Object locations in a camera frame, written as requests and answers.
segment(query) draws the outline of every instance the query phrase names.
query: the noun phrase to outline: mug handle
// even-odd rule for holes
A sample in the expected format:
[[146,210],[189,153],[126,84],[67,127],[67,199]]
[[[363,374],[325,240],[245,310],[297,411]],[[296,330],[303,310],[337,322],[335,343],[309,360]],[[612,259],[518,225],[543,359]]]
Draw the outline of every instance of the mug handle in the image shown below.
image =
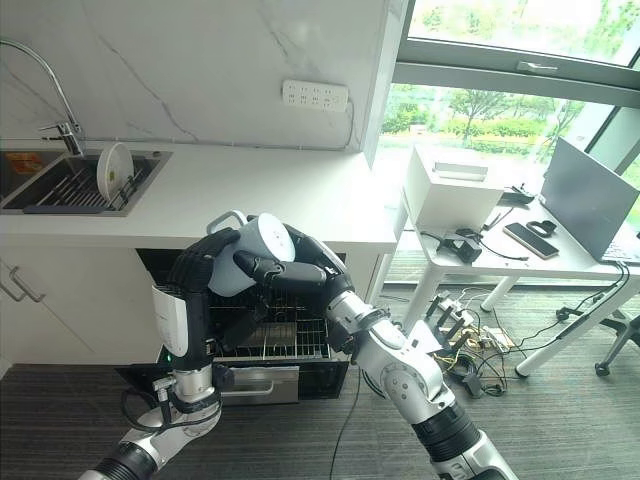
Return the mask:
[[235,217],[238,220],[238,223],[240,223],[240,226],[246,225],[248,223],[247,217],[245,217],[244,213],[242,213],[240,210],[229,210],[228,212],[223,213],[218,218],[213,220],[211,223],[209,223],[209,225],[207,225],[207,235],[211,235],[215,231],[216,227],[229,217]]

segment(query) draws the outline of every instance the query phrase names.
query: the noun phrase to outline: laptop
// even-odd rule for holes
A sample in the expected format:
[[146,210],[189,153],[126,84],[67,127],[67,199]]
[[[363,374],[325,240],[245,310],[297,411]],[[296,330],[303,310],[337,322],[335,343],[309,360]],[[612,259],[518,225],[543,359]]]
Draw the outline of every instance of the laptop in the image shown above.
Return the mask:
[[640,264],[640,240],[625,222],[638,190],[563,138],[544,176],[540,203],[593,258]]

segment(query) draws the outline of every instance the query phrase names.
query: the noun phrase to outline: chair wheel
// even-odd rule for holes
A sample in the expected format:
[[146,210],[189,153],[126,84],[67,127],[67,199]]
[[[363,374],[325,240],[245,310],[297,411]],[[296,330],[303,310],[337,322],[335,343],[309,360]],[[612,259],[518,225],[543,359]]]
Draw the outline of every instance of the chair wheel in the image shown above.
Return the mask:
[[600,363],[596,363],[596,375],[599,377],[606,377],[609,375],[609,367],[607,365],[602,365]]
[[560,310],[556,310],[556,318],[558,320],[566,320],[569,318],[569,314],[561,308]]

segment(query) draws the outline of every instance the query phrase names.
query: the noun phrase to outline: white plate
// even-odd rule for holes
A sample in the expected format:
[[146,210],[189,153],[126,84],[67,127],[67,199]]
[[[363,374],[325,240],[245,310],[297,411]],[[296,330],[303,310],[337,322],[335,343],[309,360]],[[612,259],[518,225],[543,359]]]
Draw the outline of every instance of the white plate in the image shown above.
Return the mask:
[[116,198],[118,191],[133,177],[133,159],[123,143],[105,148],[98,160],[96,180],[98,191],[107,202]]

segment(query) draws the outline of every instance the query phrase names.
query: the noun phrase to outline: window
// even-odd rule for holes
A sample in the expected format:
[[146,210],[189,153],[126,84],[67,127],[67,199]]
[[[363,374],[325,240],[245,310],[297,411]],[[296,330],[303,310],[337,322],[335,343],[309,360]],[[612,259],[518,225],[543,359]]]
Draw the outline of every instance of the window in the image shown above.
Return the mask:
[[412,3],[394,83],[640,108],[639,0]]
[[409,36],[629,65],[622,48],[640,15],[633,0],[418,0]]
[[[640,155],[638,155],[633,163],[629,165],[629,168],[625,170],[622,178],[637,189],[640,189]],[[627,222],[629,222],[636,231],[640,232],[640,198],[636,200],[635,205],[631,209]]]
[[387,100],[379,158],[385,172],[402,180],[404,170],[393,168],[417,143],[427,145],[441,160],[468,158],[486,164],[505,187],[541,179],[559,136],[582,137],[575,125],[585,102],[524,94],[471,89],[391,86]]
[[[388,206],[400,201],[414,143],[479,159],[505,186],[524,181],[531,190],[558,136],[611,168],[637,152],[640,0],[409,0],[407,8],[373,163]],[[624,176],[640,187],[640,161]],[[640,229],[640,202],[630,221]],[[419,250],[415,236],[403,235],[398,250],[394,264],[416,263],[402,252]],[[405,270],[390,278],[415,279]]]

